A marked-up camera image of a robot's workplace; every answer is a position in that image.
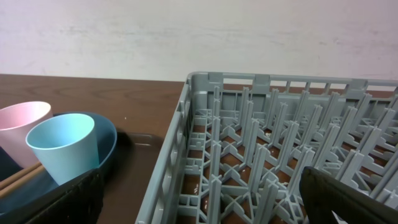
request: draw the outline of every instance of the pink plastic cup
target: pink plastic cup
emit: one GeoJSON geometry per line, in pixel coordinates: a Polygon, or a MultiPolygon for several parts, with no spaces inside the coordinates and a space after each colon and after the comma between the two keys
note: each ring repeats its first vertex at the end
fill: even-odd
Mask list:
{"type": "Polygon", "coordinates": [[[52,117],[51,106],[33,101],[8,106],[0,110],[0,147],[22,168],[39,161],[26,144],[27,133],[52,117]]]}

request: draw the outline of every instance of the plastic cup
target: plastic cup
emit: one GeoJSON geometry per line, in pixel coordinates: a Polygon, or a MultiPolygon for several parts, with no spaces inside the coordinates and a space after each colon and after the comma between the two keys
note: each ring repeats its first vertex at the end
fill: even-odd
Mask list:
{"type": "Polygon", "coordinates": [[[34,126],[51,117],[51,106],[40,101],[1,109],[0,146],[22,168],[34,165],[38,160],[25,142],[26,135],[34,126]]]}
{"type": "Polygon", "coordinates": [[[28,133],[26,143],[58,185],[99,165],[95,122],[85,114],[50,118],[28,133]]]}

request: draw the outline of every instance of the wooden stick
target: wooden stick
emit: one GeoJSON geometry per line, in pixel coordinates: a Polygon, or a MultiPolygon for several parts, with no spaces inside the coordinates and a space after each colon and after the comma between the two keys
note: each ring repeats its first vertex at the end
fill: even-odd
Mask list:
{"type": "Polygon", "coordinates": [[[38,168],[41,165],[40,162],[36,162],[34,165],[25,168],[23,170],[20,170],[19,172],[16,172],[14,175],[8,177],[7,179],[3,180],[0,182],[0,190],[7,187],[8,185],[14,183],[15,181],[17,181],[18,179],[20,179],[21,177],[25,176],[26,174],[32,172],[33,170],[35,170],[36,168],[38,168]]]}
{"type": "Polygon", "coordinates": [[[37,174],[44,171],[45,168],[43,165],[40,165],[38,168],[34,169],[32,172],[26,174],[25,176],[21,177],[19,180],[15,181],[14,183],[8,185],[4,189],[0,190],[0,198],[5,197],[9,193],[13,192],[15,189],[26,183],[31,178],[35,177],[37,174]]]}

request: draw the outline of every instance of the blue plastic cup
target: blue plastic cup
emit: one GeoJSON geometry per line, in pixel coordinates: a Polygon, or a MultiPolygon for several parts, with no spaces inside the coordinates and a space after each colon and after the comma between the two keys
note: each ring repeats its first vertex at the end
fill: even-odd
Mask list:
{"type": "Polygon", "coordinates": [[[43,121],[30,130],[26,143],[58,185],[99,165],[95,122],[85,114],[43,121]]]}

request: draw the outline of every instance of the black object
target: black object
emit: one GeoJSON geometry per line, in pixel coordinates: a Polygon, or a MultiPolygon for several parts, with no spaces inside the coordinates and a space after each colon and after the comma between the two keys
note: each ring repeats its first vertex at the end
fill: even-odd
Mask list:
{"type": "MultiPolygon", "coordinates": [[[[106,175],[113,163],[114,152],[116,151],[117,132],[114,124],[108,118],[90,112],[67,112],[55,114],[54,116],[68,113],[83,113],[94,119],[99,169],[102,175],[106,175]]],[[[0,178],[5,179],[20,170],[21,168],[8,154],[0,149],[0,178]]],[[[40,198],[57,187],[58,184],[47,171],[41,172],[18,189],[0,199],[0,213],[11,212],[40,198]]]]}
{"type": "Polygon", "coordinates": [[[96,223],[103,195],[100,170],[93,169],[23,207],[0,215],[0,223],[96,223]]]}
{"type": "Polygon", "coordinates": [[[312,167],[304,168],[300,193],[311,224],[398,223],[398,212],[312,167]]]}

